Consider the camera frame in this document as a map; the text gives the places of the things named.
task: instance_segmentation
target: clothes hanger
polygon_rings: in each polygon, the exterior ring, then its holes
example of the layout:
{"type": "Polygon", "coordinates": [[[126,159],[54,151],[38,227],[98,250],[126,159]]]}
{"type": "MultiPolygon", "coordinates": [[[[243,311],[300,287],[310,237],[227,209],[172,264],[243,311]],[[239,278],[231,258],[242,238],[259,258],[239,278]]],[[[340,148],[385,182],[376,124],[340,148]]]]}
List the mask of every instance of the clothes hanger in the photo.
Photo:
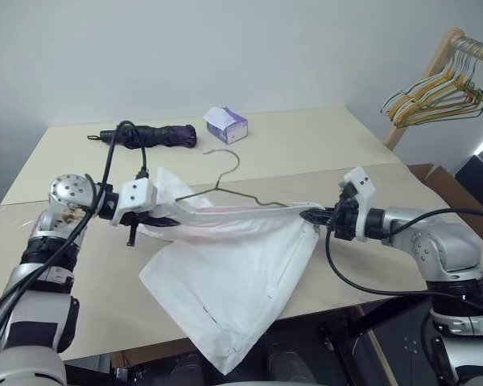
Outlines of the clothes hanger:
{"type": "Polygon", "coordinates": [[[467,119],[481,115],[483,112],[483,90],[475,88],[472,78],[476,71],[477,57],[483,51],[483,44],[478,42],[461,43],[468,45],[465,51],[472,52],[475,56],[474,60],[473,55],[464,54],[464,58],[458,60],[459,66],[456,66],[456,74],[458,75],[453,77],[452,82],[442,84],[427,92],[423,98],[416,101],[415,107],[398,112],[398,117],[394,117],[398,127],[442,121],[443,119],[440,118],[470,113],[473,115],[454,119],[467,119]]]}
{"type": "Polygon", "coordinates": [[[390,106],[392,106],[400,96],[407,96],[411,94],[415,89],[420,87],[421,85],[426,84],[427,82],[433,81],[437,78],[440,78],[441,76],[444,76],[444,74],[449,71],[449,68],[452,66],[453,61],[454,61],[454,55],[452,55],[449,58],[449,61],[445,64],[442,71],[439,72],[438,74],[431,75],[428,78],[419,80],[417,83],[414,83],[412,86],[410,86],[410,88],[407,91],[398,90],[394,94],[389,96],[388,99],[386,99],[383,106],[381,107],[381,110],[380,110],[381,114],[388,113],[390,111],[390,106]]]}
{"type": "MultiPolygon", "coordinates": [[[[483,45],[478,46],[478,44],[471,43],[467,51],[478,53],[482,48],[483,45]]],[[[456,56],[456,66],[452,72],[453,76],[447,82],[427,90],[418,100],[411,99],[408,103],[405,103],[394,115],[394,124],[397,127],[407,126],[407,122],[414,116],[417,116],[416,119],[413,118],[415,122],[419,121],[418,116],[422,116],[427,121],[427,114],[430,111],[437,112],[437,118],[472,113],[477,110],[480,110],[479,114],[481,114],[483,107],[480,108],[479,105],[482,99],[480,96],[483,95],[483,92],[482,90],[476,92],[471,82],[477,60],[474,60],[473,66],[470,66],[472,61],[471,55],[462,55],[461,51],[458,51],[456,56]]]]}
{"type": "Polygon", "coordinates": [[[449,60],[448,64],[444,67],[444,70],[437,75],[427,78],[424,81],[417,82],[410,88],[407,95],[399,97],[393,105],[391,105],[387,112],[388,117],[395,121],[395,116],[398,113],[402,113],[405,109],[413,108],[416,101],[431,88],[440,84],[447,83],[453,77],[454,68],[453,62],[449,60]]]}
{"type": "Polygon", "coordinates": [[[199,192],[193,193],[191,195],[184,195],[182,197],[178,197],[178,198],[175,199],[175,201],[180,201],[182,199],[190,199],[191,197],[196,197],[198,195],[205,195],[206,193],[209,193],[211,191],[223,191],[224,193],[230,193],[231,195],[240,195],[241,197],[253,199],[254,201],[256,201],[256,203],[258,205],[261,205],[262,207],[265,207],[265,206],[268,206],[268,205],[279,205],[281,207],[287,207],[287,205],[285,205],[284,203],[277,203],[275,201],[272,201],[271,203],[262,203],[261,201],[259,201],[258,197],[256,197],[255,195],[247,195],[246,193],[241,193],[239,191],[231,191],[229,189],[224,189],[223,187],[220,187],[220,181],[221,181],[222,177],[225,176],[225,175],[228,175],[229,173],[233,173],[240,166],[241,161],[240,161],[240,157],[238,156],[238,154],[234,153],[232,150],[229,150],[229,149],[215,149],[215,150],[207,151],[204,154],[207,155],[207,154],[215,153],[217,151],[224,151],[226,153],[232,154],[237,160],[236,166],[231,170],[227,170],[227,171],[224,171],[223,173],[220,173],[220,175],[218,176],[217,182],[215,183],[215,187],[212,187],[211,189],[206,189],[205,191],[199,191],[199,192]]]}
{"type": "Polygon", "coordinates": [[[440,89],[454,83],[455,77],[460,73],[462,59],[464,56],[460,51],[455,50],[448,63],[444,66],[444,70],[439,74],[431,76],[424,81],[417,82],[410,88],[408,95],[403,96],[397,100],[388,112],[389,118],[392,122],[396,122],[397,116],[403,117],[412,109],[415,109],[417,102],[432,89],[440,89]]]}

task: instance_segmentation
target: tissue box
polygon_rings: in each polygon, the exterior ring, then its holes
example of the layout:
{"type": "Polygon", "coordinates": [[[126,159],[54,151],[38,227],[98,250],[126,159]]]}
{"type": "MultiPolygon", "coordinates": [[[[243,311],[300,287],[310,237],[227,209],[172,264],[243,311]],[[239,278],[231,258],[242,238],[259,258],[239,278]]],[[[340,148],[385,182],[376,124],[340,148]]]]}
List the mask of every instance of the tissue box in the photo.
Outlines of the tissue box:
{"type": "Polygon", "coordinates": [[[204,115],[204,119],[208,131],[226,144],[238,141],[249,133],[247,119],[232,112],[227,107],[212,107],[204,115]]]}

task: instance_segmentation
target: black cable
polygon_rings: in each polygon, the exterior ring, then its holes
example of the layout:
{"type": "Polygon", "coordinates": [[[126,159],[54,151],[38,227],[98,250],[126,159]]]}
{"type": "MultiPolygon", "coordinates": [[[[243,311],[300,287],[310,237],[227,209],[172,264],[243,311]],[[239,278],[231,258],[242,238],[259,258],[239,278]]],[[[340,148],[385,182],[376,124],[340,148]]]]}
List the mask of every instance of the black cable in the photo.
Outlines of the black cable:
{"type": "Polygon", "coordinates": [[[329,248],[329,242],[331,240],[331,233],[334,224],[336,223],[336,218],[338,216],[338,212],[340,210],[342,204],[342,199],[338,202],[338,204],[335,206],[335,211],[332,214],[332,218],[330,219],[328,223],[328,234],[325,237],[325,254],[326,257],[328,258],[328,263],[329,266],[331,266],[331,269],[333,272],[346,284],[356,288],[357,290],[367,292],[369,294],[374,294],[374,295],[381,295],[381,296],[416,296],[416,297],[427,297],[427,296],[432,296],[432,297],[439,297],[439,298],[447,298],[451,300],[456,300],[462,304],[465,304],[467,307],[472,308],[474,310],[477,310],[481,313],[483,313],[483,306],[475,303],[475,302],[470,302],[468,300],[464,300],[462,298],[459,298],[456,295],[451,295],[451,294],[446,294],[443,292],[436,292],[436,291],[383,291],[380,289],[371,289],[364,287],[362,285],[359,285],[353,281],[350,281],[347,277],[343,275],[342,272],[338,270],[338,268],[335,266],[332,257],[331,257],[331,250],[329,248]]]}
{"type": "Polygon", "coordinates": [[[94,203],[95,199],[97,199],[97,185],[95,185],[95,182],[91,178],[91,175],[89,175],[88,173],[85,173],[84,176],[86,177],[86,179],[91,184],[91,192],[92,192],[91,203],[94,203]]]}
{"type": "Polygon", "coordinates": [[[3,327],[6,325],[7,321],[9,320],[10,314],[12,313],[14,307],[20,300],[20,298],[27,292],[27,290],[31,287],[31,285],[38,279],[39,276],[50,266],[56,264],[60,258],[62,257],[62,252],[79,236],[79,234],[84,230],[87,226],[88,222],[93,217],[94,212],[97,210],[98,204],[100,203],[100,199],[104,194],[105,186],[107,185],[107,180],[109,178],[109,171],[111,169],[111,162],[113,160],[113,153],[114,153],[114,146],[116,145],[116,141],[118,139],[118,133],[123,128],[124,125],[133,125],[130,121],[122,121],[118,124],[114,136],[111,139],[111,143],[109,144],[109,151],[107,154],[107,159],[105,161],[104,167],[104,174],[102,176],[102,181],[100,185],[100,189],[98,194],[96,194],[94,200],[92,201],[89,210],[86,212],[85,216],[79,222],[79,224],[73,229],[73,231],[68,236],[68,239],[57,249],[48,259],[35,271],[29,273],[26,277],[22,280],[15,283],[11,286],[1,297],[0,297],[0,305],[4,303],[8,297],[11,297],[9,303],[7,304],[4,311],[0,314],[0,334],[2,333],[3,327]]]}
{"type": "Polygon", "coordinates": [[[138,176],[137,177],[140,177],[140,178],[147,177],[148,178],[148,173],[147,173],[147,151],[145,149],[145,142],[142,141],[142,136],[139,133],[138,127],[134,123],[132,123],[131,121],[128,121],[128,122],[132,126],[132,129],[134,131],[134,134],[136,135],[136,138],[138,139],[138,142],[139,142],[139,148],[142,151],[142,168],[140,170],[140,173],[138,173],[138,176]]]}
{"type": "Polygon", "coordinates": [[[427,213],[424,213],[423,215],[420,215],[419,217],[415,217],[413,220],[408,221],[404,225],[401,225],[400,227],[394,229],[389,233],[389,237],[392,237],[393,235],[398,234],[399,232],[402,232],[403,230],[409,228],[411,225],[418,223],[419,221],[422,221],[426,219],[427,217],[432,217],[432,216],[437,216],[441,215],[444,213],[466,213],[468,215],[476,215],[476,216],[482,216],[483,217],[483,211],[479,211],[477,209],[469,209],[465,207],[448,207],[446,209],[438,209],[436,211],[429,211],[427,213]]]}

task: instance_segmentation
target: clothing rack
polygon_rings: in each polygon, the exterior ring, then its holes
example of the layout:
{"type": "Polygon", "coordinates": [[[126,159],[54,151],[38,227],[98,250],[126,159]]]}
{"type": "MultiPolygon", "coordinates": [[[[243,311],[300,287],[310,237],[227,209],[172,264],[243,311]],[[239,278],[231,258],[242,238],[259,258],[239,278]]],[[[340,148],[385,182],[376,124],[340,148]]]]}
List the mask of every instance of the clothing rack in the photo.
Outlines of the clothing rack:
{"type": "MultiPolygon", "coordinates": [[[[423,75],[424,78],[428,78],[429,76],[433,76],[441,72],[444,69],[444,66],[451,58],[455,49],[464,51],[465,53],[472,55],[474,57],[477,57],[479,60],[483,61],[483,52],[480,55],[475,55],[474,52],[471,52],[469,49],[465,49],[465,48],[468,48],[468,45],[463,46],[462,48],[458,47],[456,45],[456,42],[459,39],[467,39],[469,42],[476,42],[476,40],[466,37],[463,30],[461,30],[460,28],[452,28],[442,38],[442,41],[440,42],[435,52],[435,55],[431,59],[431,62],[429,63],[426,71],[424,72],[424,75],[423,75]]],[[[395,125],[392,125],[392,127],[390,128],[390,132],[388,133],[388,137],[384,142],[385,146],[388,147],[390,150],[395,149],[395,147],[397,146],[397,143],[406,132],[406,129],[407,127],[398,128],[398,127],[395,127],[395,125]]]]}

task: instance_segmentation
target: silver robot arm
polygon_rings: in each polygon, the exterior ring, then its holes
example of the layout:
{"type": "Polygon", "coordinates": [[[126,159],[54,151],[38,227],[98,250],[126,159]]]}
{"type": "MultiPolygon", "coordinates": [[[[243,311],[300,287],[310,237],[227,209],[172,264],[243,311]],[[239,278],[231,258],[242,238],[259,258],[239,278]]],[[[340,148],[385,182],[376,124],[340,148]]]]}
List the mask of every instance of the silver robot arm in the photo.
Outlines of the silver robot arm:
{"type": "MultiPolygon", "coordinates": [[[[79,175],[61,175],[52,182],[48,209],[36,220],[6,290],[38,269],[68,239],[91,205],[93,190],[96,194],[99,188],[79,175]]],[[[175,225],[170,219],[143,215],[154,208],[155,197],[156,189],[147,178],[123,184],[119,194],[107,187],[94,215],[112,225],[131,226],[131,234],[139,223],[175,225]]],[[[70,293],[84,235],[85,230],[66,248],[59,263],[48,268],[21,297],[2,328],[0,385],[66,385],[58,353],[68,348],[75,334],[79,302],[70,293]]]]}
{"type": "MultiPolygon", "coordinates": [[[[369,237],[400,249],[415,259],[428,290],[483,306],[481,242],[468,227],[433,216],[388,236],[425,212],[371,208],[375,189],[361,168],[351,170],[341,188],[349,199],[335,236],[349,240],[369,237]]],[[[483,313],[446,298],[433,298],[431,304],[433,324],[440,333],[431,341],[432,362],[441,383],[456,384],[483,376],[483,313]]]]}

